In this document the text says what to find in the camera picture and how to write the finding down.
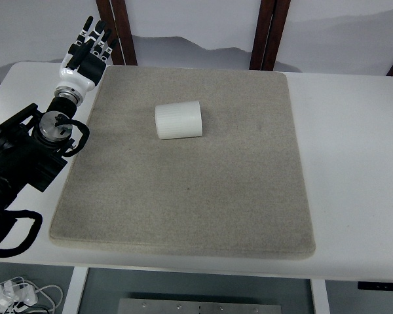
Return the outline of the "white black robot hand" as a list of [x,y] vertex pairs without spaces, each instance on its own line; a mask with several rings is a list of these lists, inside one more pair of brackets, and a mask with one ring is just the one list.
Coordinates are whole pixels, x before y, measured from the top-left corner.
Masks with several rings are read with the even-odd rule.
[[60,82],[54,92],[56,97],[71,97],[77,104],[99,84],[107,61],[118,43],[117,39],[108,41],[111,30],[105,29],[104,21],[100,20],[92,26],[93,20],[92,16],[87,18],[69,47],[60,65]]

